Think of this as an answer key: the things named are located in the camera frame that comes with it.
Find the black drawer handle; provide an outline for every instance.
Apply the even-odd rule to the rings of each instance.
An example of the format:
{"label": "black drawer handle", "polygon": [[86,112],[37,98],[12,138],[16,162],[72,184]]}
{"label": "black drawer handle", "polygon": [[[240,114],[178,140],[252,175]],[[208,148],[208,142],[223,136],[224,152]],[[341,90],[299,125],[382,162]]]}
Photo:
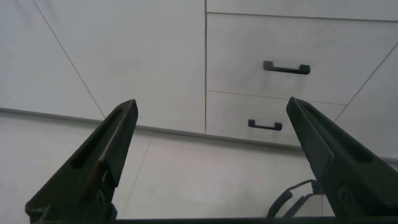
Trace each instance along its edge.
{"label": "black drawer handle", "polygon": [[249,119],[248,125],[250,128],[261,128],[261,129],[270,129],[270,130],[275,130],[275,131],[280,131],[282,130],[282,124],[275,122],[274,127],[268,127],[268,126],[260,126],[256,125],[256,120]]}
{"label": "black drawer handle", "polygon": [[262,63],[262,68],[267,71],[286,72],[286,73],[294,73],[302,75],[308,75],[311,72],[311,68],[309,65],[300,65],[298,69],[280,68],[280,67],[274,67],[274,63],[271,61],[264,61]]}

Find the floor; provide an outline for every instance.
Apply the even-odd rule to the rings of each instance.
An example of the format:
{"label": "floor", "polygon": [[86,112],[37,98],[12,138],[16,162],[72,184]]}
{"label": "floor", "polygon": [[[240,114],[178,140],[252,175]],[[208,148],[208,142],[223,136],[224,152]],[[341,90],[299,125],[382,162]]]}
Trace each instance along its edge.
{"label": "floor", "polygon": [[[28,223],[25,203],[97,124],[0,113],[0,220]],[[314,178],[304,154],[136,130],[113,198],[118,218],[264,217],[287,188]],[[310,186],[295,190],[283,215]],[[333,215],[315,198],[302,215]]]}

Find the drawer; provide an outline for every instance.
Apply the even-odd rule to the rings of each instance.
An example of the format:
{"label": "drawer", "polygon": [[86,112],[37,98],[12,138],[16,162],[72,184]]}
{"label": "drawer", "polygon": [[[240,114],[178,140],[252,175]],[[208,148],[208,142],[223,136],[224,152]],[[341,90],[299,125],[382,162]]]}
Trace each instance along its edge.
{"label": "drawer", "polygon": [[[209,14],[207,23],[207,90],[342,105],[398,40],[398,22]],[[270,72],[263,61],[311,71]]]}
{"label": "drawer", "polygon": [[[288,100],[208,91],[206,102],[206,134],[300,145],[286,113]],[[336,119],[344,108],[342,105],[310,103],[332,120]],[[274,131],[250,128],[249,119],[254,119],[256,125],[261,126],[282,123],[282,129]]]}
{"label": "drawer", "polygon": [[207,0],[207,12],[398,21],[396,0]]}

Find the tile grout line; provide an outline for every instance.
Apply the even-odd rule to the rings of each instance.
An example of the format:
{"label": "tile grout line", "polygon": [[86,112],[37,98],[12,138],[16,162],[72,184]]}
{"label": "tile grout line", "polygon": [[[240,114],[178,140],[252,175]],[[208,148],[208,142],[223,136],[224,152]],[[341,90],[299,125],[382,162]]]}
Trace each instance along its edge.
{"label": "tile grout line", "polygon": [[152,134],[151,134],[151,136],[150,136],[149,143],[148,143],[147,149],[145,150],[144,157],[143,157],[142,160],[141,160],[141,164],[139,165],[136,178],[134,178],[134,181],[133,181],[133,183],[132,183],[132,186],[131,186],[131,189],[130,189],[130,192],[129,192],[129,196],[127,197],[127,202],[126,202],[126,204],[124,205],[123,211],[122,211],[121,214],[120,214],[121,216],[123,216],[123,215],[124,215],[124,212],[126,211],[127,204],[129,203],[130,198],[131,198],[131,195],[132,195],[132,190],[133,190],[133,188],[134,188],[134,186],[135,186],[135,184],[136,184],[136,181],[137,181],[137,179],[138,179],[139,173],[140,173],[140,171],[141,171],[142,164],[144,163],[145,157],[146,157],[146,155],[147,155],[147,152],[148,152],[150,143],[152,142],[152,138],[154,137],[154,135],[155,135],[155,131],[153,131]]}
{"label": "tile grout line", "polygon": [[381,67],[381,65],[384,63],[384,61],[388,58],[388,56],[390,56],[390,54],[394,51],[394,49],[397,47],[398,42],[392,47],[392,49],[390,50],[390,52],[388,52],[388,54],[383,58],[383,60],[381,60],[380,64],[374,69],[374,71],[372,72],[372,74],[366,79],[366,81],[361,85],[361,88],[359,88],[359,90],[354,94],[354,96],[349,100],[349,102],[347,103],[347,105],[345,105],[345,107],[340,111],[340,113],[337,115],[336,119],[334,121],[337,121],[337,119],[340,117],[340,115],[344,112],[345,109],[347,109],[347,106],[352,102],[352,100],[355,98],[355,96],[362,90],[362,88],[367,84],[367,82],[373,77],[373,75],[379,70],[379,68]]}
{"label": "tile grout line", "polygon": [[88,89],[88,87],[87,87],[85,81],[82,79],[82,77],[81,77],[79,71],[77,70],[76,66],[73,64],[73,62],[72,62],[72,60],[70,59],[69,55],[67,54],[66,50],[63,48],[63,45],[61,44],[61,42],[60,42],[60,40],[58,39],[57,35],[55,35],[55,32],[54,32],[54,30],[52,30],[52,28],[51,28],[49,22],[48,22],[47,19],[44,17],[43,12],[40,10],[40,8],[39,8],[39,6],[36,4],[36,2],[35,2],[34,0],[32,0],[32,1],[33,1],[33,3],[35,4],[37,10],[39,10],[39,12],[40,12],[40,14],[42,15],[42,17],[43,17],[45,23],[47,24],[47,26],[48,26],[49,29],[51,30],[51,32],[52,32],[52,34],[54,35],[55,39],[57,40],[58,44],[61,46],[61,49],[63,50],[63,53],[67,56],[69,62],[72,64],[72,67],[75,69],[75,71],[76,71],[77,75],[79,76],[81,82],[82,82],[82,83],[84,84],[84,86],[86,87],[87,92],[90,94],[90,96],[91,96],[91,98],[93,99],[95,105],[97,105],[97,107],[98,107],[98,109],[99,109],[99,112],[101,112],[102,116],[105,118],[105,115],[104,115],[104,113],[102,112],[102,110],[101,110],[100,106],[98,105],[97,101],[94,99],[93,94],[91,94],[91,91]]}
{"label": "tile grout line", "polygon": [[207,128],[207,0],[205,0],[205,133]]}

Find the cable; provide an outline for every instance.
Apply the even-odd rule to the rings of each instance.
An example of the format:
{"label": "cable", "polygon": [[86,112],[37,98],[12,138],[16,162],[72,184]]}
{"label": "cable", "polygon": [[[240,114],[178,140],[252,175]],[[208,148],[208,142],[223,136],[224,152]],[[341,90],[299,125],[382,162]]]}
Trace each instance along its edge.
{"label": "cable", "polygon": [[301,187],[307,183],[311,183],[312,191],[314,194],[322,194],[320,185],[316,180],[305,180],[299,184],[296,184],[296,185],[286,189],[269,208],[267,218],[275,218],[276,214],[278,213],[280,208],[282,208],[283,204],[286,203],[289,199],[291,199],[293,197],[293,194],[290,191],[293,189],[296,189],[297,187]]}

